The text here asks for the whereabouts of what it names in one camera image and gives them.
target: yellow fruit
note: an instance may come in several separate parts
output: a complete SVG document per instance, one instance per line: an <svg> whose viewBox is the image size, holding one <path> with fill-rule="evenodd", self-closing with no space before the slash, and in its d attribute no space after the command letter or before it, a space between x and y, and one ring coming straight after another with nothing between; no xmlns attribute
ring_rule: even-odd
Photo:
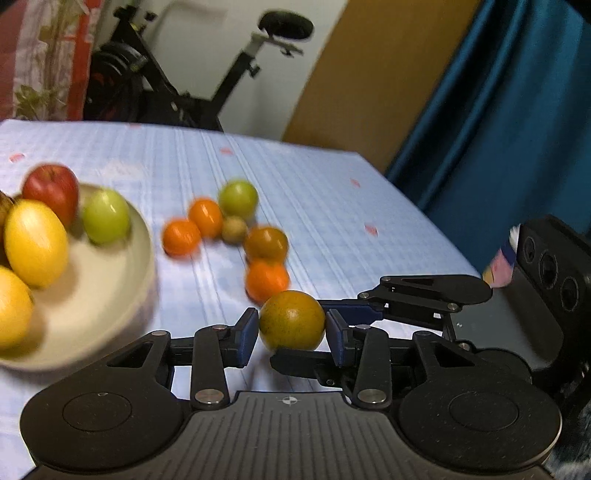
<svg viewBox="0 0 591 480"><path fill-rule="evenodd" d="M47 205L36 200L19 200L11 209L4 248L14 273L31 287L48 287L68 263L64 226Z"/></svg>
<svg viewBox="0 0 591 480"><path fill-rule="evenodd" d="M25 337L32 314L29 287L9 269L0 267L0 349Z"/></svg>
<svg viewBox="0 0 591 480"><path fill-rule="evenodd" d="M324 337L324 310L307 293L282 291L262 306L259 330L262 341L272 351L280 346L314 350Z"/></svg>

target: white wall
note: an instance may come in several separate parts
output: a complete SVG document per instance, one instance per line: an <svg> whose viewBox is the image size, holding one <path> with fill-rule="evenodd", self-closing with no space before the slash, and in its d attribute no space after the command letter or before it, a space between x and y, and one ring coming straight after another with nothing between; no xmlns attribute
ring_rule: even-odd
<svg viewBox="0 0 591 480"><path fill-rule="evenodd" d="M280 139L306 80L313 70L347 0L144 0L142 9L161 16L145 38L168 79L179 92L211 97L229 66L256 31L267 9L290 9L314 23L311 40L300 43L304 56L284 57L265 46L256 58L261 71L243 77L220 114L230 133ZM107 2L98 25L96 45L115 25L112 12L125 0Z"/></svg>

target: camera lens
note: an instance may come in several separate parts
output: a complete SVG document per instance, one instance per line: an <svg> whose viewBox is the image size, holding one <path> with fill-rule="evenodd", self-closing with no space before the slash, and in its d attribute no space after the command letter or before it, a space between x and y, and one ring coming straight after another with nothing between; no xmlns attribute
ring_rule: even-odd
<svg viewBox="0 0 591 480"><path fill-rule="evenodd" d="M540 280L545 288L552 288L556 283L558 276L558 268L556 266L556 259L548 252L542 255L540 259Z"/></svg>
<svg viewBox="0 0 591 480"><path fill-rule="evenodd" d="M527 263L532 263L535 257L535 243L532 237L525 239L523 244L523 254Z"/></svg>
<svg viewBox="0 0 591 480"><path fill-rule="evenodd" d="M560 300L562 300L562 306L568 312L572 312L577 306L579 302L579 286L574 278L568 277L562 282Z"/></svg>

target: red apple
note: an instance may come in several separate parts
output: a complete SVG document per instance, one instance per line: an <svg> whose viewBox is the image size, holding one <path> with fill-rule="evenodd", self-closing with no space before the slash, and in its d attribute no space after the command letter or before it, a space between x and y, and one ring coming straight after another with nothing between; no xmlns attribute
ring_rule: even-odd
<svg viewBox="0 0 591 480"><path fill-rule="evenodd" d="M22 198L45 203L68 228L78 211L78 180L68 167L39 165L22 184Z"/></svg>

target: table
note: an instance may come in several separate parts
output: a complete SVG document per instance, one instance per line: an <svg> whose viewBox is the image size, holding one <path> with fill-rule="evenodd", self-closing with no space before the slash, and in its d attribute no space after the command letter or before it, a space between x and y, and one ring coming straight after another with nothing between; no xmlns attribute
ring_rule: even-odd
<svg viewBox="0 0 591 480"><path fill-rule="evenodd" d="M157 252L157 285L138 313L143 332L193 336L203 326L233 325L252 306L244 293L240 249L209 244L193 262L179 262L166 257L159 242L165 222L184 215L192 198L216 198L220 187L237 177L259 192L258 222L278 225L289 237L291 288L315 298L356 298L386 274L477 274L355 153L146 125L6 121L0 126L2 191L18 191L25 172L42 162L64 163L80 181L118 190L146 218ZM380 326L402 338L415 330L388 321ZM320 348L328 350L326 341ZM246 368L226 370L230 393L321 389L315 381L274 372L268 358L259 340ZM33 467L18 430L20 412L32 395L65 374L0 370L0 479L16 480ZM173 392L180 398L188 397L189 375L189 367L177 368Z"/></svg>

